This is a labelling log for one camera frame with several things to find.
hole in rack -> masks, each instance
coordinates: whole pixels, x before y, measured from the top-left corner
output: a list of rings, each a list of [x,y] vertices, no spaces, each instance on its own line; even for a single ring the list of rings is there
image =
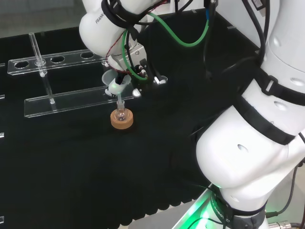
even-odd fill
[[[63,56],[55,56],[51,58],[51,62],[53,63],[61,63],[65,60]]]
[[[81,54],[81,58],[83,59],[90,59],[94,56],[94,54],[92,52],[84,52]]]
[[[29,62],[22,61],[22,62],[15,63],[15,68],[19,68],[19,69],[26,68],[28,65],[29,65]]]

black velcro strap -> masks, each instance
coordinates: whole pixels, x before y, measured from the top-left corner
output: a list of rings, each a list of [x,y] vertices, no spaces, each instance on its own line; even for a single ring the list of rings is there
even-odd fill
[[[107,0],[102,0],[102,10],[106,17],[116,26],[127,29],[129,24],[112,13]]]
[[[237,97],[234,107],[249,125],[272,141],[285,146],[295,138],[262,117],[242,96]]]
[[[125,10],[124,7],[121,4],[120,0],[116,0],[117,4],[114,7],[114,13],[118,15],[120,18],[124,19],[125,21],[128,21],[131,24],[135,24],[139,22],[144,16],[142,14],[134,14],[130,13],[129,11]]]
[[[134,28],[134,24],[130,24],[129,22],[122,20],[116,14],[113,13],[113,9],[111,9],[111,7],[112,5],[114,5],[114,3],[115,0],[112,0],[111,5],[109,5],[107,0],[103,0],[101,4],[103,13],[116,26],[124,29],[128,29],[128,31],[132,36],[132,39],[136,40],[139,35],[139,32]]]
[[[277,98],[283,99],[292,104],[305,106],[305,94],[296,92],[292,89],[284,87],[278,83],[278,80],[271,75],[257,74],[255,77],[256,82],[262,89],[262,92],[266,95],[273,95]],[[268,85],[272,83],[272,86],[267,91]]]

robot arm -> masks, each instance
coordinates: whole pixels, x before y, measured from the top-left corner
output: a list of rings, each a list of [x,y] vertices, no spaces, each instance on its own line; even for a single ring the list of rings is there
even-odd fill
[[[107,83],[108,88],[105,91],[109,96],[116,96],[122,93],[131,81],[130,76],[125,72],[127,66],[123,60],[125,53],[122,53],[122,33],[128,28],[128,31],[137,34],[145,26],[133,25],[134,23],[131,22],[127,23],[121,17],[118,17],[118,15],[113,16],[108,9],[113,8],[117,10],[119,6],[120,9],[123,9],[123,12],[121,11],[123,13],[122,17],[131,14],[130,19],[132,20],[133,16],[137,17],[139,15],[138,18],[142,18],[141,22],[146,22],[146,10],[161,4],[163,0],[121,0],[118,1],[120,5],[118,5],[118,2],[110,5],[110,2],[107,2],[107,0],[83,0],[87,14],[81,20],[80,35],[88,49],[97,55],[106,56],[108,64],[118,70],[118,73],[111,73],[115,79],[110,84]],[[134,66],[140,66],[141,62],[147,59],[144,47],[132,39],[129,40],[129,46],[132,49],[131,55]],[[149,65],[145,65],[146,69],[139,70],[142,76],[147,76],[146,72],[150,72]]]
[[[141,14],[150,6],[160,0],[121,0],[122,6],[130,13]],[[105,15],[101,8],[101,0],[83,0],[87,14],[82,18],[80,23],[80,35],[84,44],[97,55],[106,56],[111,46],[115,44],[117,39],[124,32],[125,28],[121,28],[113,24]],[[121,54],[118,41],[111,48],[109,55]]]

acrylic stand leg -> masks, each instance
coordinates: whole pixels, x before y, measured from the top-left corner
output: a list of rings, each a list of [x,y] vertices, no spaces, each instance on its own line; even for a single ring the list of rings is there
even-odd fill
[[[33,32],[30,32],[29,36],[30,36],[30,41],[31,41],[31,44],[32,44],[32,48],[33,48],[33,51],[34,51],[35,57],[36,57],[35,65],[38,66],[38,68],[39,68],[39,75],[42,78],[44,87],[45,87],[47,95],[49,97],[51,108],[53,110],[56,110],[54,96],[53,96],[52,89],[51,89],[49,79],[48,79],[48,76],[47,76],[48,71],[45,67],[46,61],[43,60],[42,57],[41,57],[35,34]]]
[[[79,91],[53,94],[48,80],[48,71],[52,71],[52,69],[56,68],[58,69],[62,67],[72,67],[80,64],[89,64],[94,62],[101,62],[101,64],[106,67],[105,58],[96,56],[89,50],[80,50],[41,56],[35,38],[35,34],[30,33],[29,36],[35,53],[35,57],[10,60],[8,73],[14,76],[18,74],[39,72],[47,95],[24,100],[25,117],[37,117],[41,115],[49,115],[63,111],[117,102],[116,96],[109,97],[108,95],[106,95],[106,85]],[[59,57],[61,61],[54,60],[55,58]],[[117,72],[115,72],[114,70],[108,70],[104,73],[104,75],[110,75],[111,77],[116,77],[116,74]],[[133,99],[139,96],[141,96],[140,92],[138,91],[138,89],[134,89],[131,83],[126,86],[125,90],[122,93],[123,100]]]

black mat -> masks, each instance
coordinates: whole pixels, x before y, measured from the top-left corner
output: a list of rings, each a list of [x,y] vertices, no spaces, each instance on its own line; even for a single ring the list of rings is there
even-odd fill
[[[205,12],[167,20],[185,42],[197,39]],[[248,85],[256,67],[247,63],[220,76],[222,68],[257,47],[217,16],[208,52],[216,72],[205,80],[203,44],[178,46],[159,25],[139,40],[168,84],[126,106],[135,123],[111,127],[113,104],[27,119],[24,99],[45,95],[37,73],[11,79],[0,69],[0,229],[116,229],[157,209],[197,198],[202,190],[177,180],[209,182],[197,169],[194,130],[208,125]],[[37,34],[42,54],[85,49],[78,28]],[[0,39],[0,63],[32,56],[27,35]],[[49,71],[54,93],[101,85],[100,63]]]

